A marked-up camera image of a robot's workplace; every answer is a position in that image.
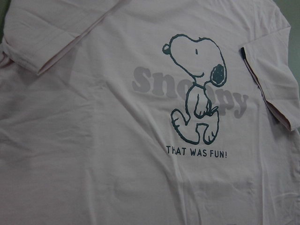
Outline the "pink Snoopy t-shirt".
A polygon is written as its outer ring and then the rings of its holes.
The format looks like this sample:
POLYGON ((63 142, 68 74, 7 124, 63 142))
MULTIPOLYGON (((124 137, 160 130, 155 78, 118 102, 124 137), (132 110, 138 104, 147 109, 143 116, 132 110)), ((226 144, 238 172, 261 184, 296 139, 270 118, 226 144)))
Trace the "pink Snoopy t-shirt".
POLYGON ((3 225, 297 225, 300 98, 271 0, 13 0, 3 225))

